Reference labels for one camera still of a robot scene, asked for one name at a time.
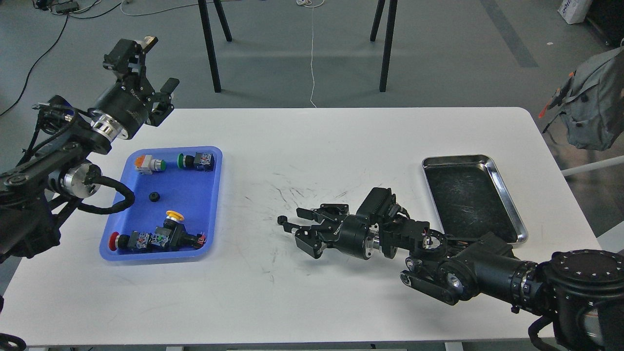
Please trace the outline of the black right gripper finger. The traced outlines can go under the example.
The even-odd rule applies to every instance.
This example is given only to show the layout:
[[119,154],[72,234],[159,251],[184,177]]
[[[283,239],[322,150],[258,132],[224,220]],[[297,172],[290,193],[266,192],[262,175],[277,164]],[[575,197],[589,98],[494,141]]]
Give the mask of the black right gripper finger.
[[[296,214],[299,218],[316,222],[316,225],[310,225],[309,227],[336,231],[349,215],[349,205],[324,203],[319,208],[314,209],[298,208],[296,209]],[[294,234],[297,229],[306,226],[287,222],[282,227],[286,233]]]
[[301,227],[294,233],[296,246],[313,258],[320,258],[324,249],[332,248],[325,241],[323,235],[328,234],[326,229]]

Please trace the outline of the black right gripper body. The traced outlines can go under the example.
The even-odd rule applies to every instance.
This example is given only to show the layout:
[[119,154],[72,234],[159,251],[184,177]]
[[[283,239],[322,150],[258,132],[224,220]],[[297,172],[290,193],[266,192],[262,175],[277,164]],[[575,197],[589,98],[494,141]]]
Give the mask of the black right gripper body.
[[367,224],[360,217],[347,216],[336,229],[322,234],[322,241],[328,247],[339,250],[342,254],[368,260],[372,257],[378,238],[378,224]]

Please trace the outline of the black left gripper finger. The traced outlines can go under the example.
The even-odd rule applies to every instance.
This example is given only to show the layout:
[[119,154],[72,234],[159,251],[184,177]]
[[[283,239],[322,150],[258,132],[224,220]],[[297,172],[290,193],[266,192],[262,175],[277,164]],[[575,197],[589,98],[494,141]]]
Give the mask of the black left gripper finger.
[[158,127],[174,110],[172,93],[180,84],[178,78],[169,78],[158,93],[148,98],[148,117],[146,124]]
[[156,43],[155,36],[146,36],[143,40],[120,39],[111,52],[103,56],[102,66],[112,71],[123,87],[139,93],[153,93],[146,77],[145,58]]

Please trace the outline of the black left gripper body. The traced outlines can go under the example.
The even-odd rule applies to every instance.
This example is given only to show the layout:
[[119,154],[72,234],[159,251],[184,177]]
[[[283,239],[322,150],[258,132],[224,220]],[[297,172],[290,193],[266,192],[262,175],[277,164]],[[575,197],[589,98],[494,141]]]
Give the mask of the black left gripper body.
[[92,129],[110,142],[117,137],[133,138],[149,116],[152,97],[151,87],[130,87],[115,83],[89,109],[93,120]]

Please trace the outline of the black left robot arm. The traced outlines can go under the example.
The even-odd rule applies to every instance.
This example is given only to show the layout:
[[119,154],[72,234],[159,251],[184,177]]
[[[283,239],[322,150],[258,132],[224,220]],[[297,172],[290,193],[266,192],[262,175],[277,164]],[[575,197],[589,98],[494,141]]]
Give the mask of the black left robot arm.
[[158,42],[121,39],[102,66],[116,82],[83,111],[55,95],[38,103],[33,138],[13,169],[1,174],[1,260],[32,258],[60,244],[60,227],[75,211],[120,213],[131,207],[134,193],[106,177],[88,160],[108,154],[116,138],[131,139],[142,126],[159,126],[174,110],[169,78],[155,91],[146,76],[145,58]]

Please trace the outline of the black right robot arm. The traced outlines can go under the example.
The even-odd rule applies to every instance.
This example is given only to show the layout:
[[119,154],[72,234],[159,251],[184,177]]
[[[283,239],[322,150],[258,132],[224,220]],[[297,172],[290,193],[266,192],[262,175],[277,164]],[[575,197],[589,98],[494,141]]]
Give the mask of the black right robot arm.
[[374,251],[393,258],[409,252],[400,279],[404,285],[455,305],[483,293],[538,318],[528,328],[533,346],[553,347],[539,337],[552,325],[557,344],[569,351],[623,349],[623,256],[602,250],[556,252],[549,261],[523,261],[512,245],[493,233],[480,238],[448,237],[426,221],[410,218],[390,188],[373,188],[350,214],[347,204],[297,209],[309,226],[278,224],[294,235],[299,249],[313,258],[334,248],[367,260]]

